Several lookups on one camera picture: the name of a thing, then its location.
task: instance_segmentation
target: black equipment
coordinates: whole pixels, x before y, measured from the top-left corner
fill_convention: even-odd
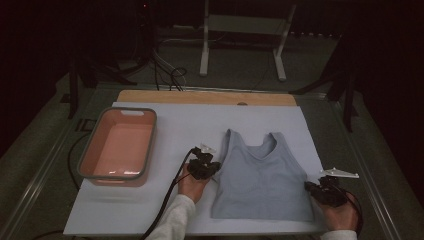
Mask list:
[[[198,147],[193,148],[192,153],[196,155],[197,159],[190,160],[187,170],[195,179],[208,179],[221,168],[220,162],[211,162],[212,154],[203,153]]]
[[[346,190],[339,188],[337,177],[325,176],[319,179],[321,185],[305,182],[306,191],[318,202],[332,207],[339,207],[347,202]]]

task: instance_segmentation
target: plastic tray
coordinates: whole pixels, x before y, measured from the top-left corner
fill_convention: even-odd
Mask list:
[[[139,187],[147,181],[156,112],[108,108],[100,116],[78,165],[96,185]]]

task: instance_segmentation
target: white paper sheet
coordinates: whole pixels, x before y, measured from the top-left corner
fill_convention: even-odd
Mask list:
[[[151,108],[158,115],[148,180],[139,188],[99,187],[84,180],[64,234],[143,233],[155,218],[187,152],[204,143],[217,149],[214,160],[220,160],[221,144],[228,128],[239,132],[251,146],[261,145],[269,132],[282,132],[309,180],[317,182],[320,177],[321,161],[300,107],[123,102],[113,106]],[[187,227],[187,235],[292,234],[325,230],[322,214],[316,206],[314,222],[212,219],[210,209],[216,189],[213,181],[207,185],[196,205],[196,216]]]

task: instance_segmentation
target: metal stand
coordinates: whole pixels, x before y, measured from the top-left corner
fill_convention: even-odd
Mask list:
[[[203,50],[200,61],[200,76],[207,76],[209,63],[209,31],[238,32],[238,33],[258,33],[280,35],[281,40],[273,55],[275,67],[280,81],[286,81],[281,53],[289,34],[291,21],[293,19],[296,5],[292,5],[287,19],[256,18],[242,16],[225,16],[209,14],[209,0],[205,0],[205,18],[203,30]]]

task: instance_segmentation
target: tank top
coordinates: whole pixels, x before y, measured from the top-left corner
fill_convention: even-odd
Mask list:
[[[262,145],[247,146],[229,129],[222,149],[212,218],[313,221],[304,190],[307,175],[282,133],[266,134]]]

